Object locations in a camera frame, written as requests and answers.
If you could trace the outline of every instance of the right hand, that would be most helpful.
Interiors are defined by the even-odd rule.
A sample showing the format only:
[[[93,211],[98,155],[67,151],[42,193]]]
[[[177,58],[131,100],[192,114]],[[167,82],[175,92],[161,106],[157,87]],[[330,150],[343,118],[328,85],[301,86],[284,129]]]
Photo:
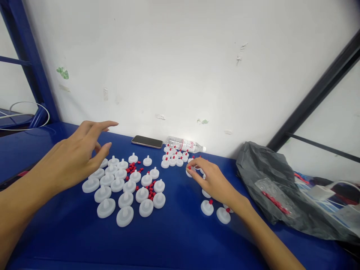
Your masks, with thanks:
[[[188,167],[199,166],[206,175],[204,180],[196,171]],[[221,173],[219,167],[201,157],[193,159],[186,166],[186,171],[195,179],[196,182],[215,200],[233,208],[234,204],[240,202],[244,206],[250,204],[249,200],[237,192]]]

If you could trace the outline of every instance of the hand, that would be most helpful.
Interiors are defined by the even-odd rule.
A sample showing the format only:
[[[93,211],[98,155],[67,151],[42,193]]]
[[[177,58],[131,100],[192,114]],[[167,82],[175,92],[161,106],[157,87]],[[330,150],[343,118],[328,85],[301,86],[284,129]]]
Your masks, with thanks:
[[[205,173],[206,179],[204,180],[196,171],[190,170],[188,168],[189,166],[199,166]],[[198,157],[189,162],[186,167],[186,171],[211,197],[223,204],[226,204],[231,209],[234,208],[234,204],[239,202],[243,204],[244,207],[247,207],[250,204],[246,197],[234,189],[216,164]]]
[[[73,187],[95,172],[109,154],[111,142],[102,147],[97,142],[102,131],[118,123],[84,121],[68,138],[58,142],[27,174],[38,179],[39,185],[50,188],[54,194]],[[92,151],[97,153],[91,158]]]

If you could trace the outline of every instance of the white wall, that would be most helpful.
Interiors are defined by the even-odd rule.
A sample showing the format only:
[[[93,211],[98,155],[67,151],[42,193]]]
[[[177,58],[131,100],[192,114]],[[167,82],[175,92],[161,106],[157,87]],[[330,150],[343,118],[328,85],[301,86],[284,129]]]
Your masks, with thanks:
[[[24,2],[63,121],[226,157],[266,145],[360,28],[355,0]]]
[[[360,157],[360,62],[358,62],[296,135]],[[360,183],[360,163],[291,138],[279,150],[294,170],[330,180]]]

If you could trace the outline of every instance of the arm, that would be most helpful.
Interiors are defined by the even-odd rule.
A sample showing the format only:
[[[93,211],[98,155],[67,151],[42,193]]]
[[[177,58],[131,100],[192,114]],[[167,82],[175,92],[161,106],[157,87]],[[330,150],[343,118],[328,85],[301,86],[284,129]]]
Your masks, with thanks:
[[[202,158],[189,162],[204,171],[204,180],[197,172],[186,168],[196,182],[217,201],[229,206],[245,223],[257,247],[272,270],[305,269],[276,234],[251,206],[250,201],[237,192],[221,173],[219,167]]]
[[[95,172],[111,143],[97,142],[102,131],[118,123],[84,121],[68,139],[57,143],[25,176],[0,192],[0,269],[34,214],[53,196]],[[95,149],[97,155],[91,158]]]

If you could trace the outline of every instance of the blue metal frame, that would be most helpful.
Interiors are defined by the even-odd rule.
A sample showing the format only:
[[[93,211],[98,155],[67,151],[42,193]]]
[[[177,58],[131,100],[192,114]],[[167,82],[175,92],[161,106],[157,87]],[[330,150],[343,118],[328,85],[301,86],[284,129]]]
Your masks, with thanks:
[[[50,113],[49,123],[59,122],[59,114],[22,1],[0,0],[0,12],[19,58],[12,59],[0,56],[0,61],[22,66],[35,101],[46,107]],[[46,114],[45,110],[38,106],[37,113],[30,126],[33,128],[40,126],[44,122],[44,113]]]

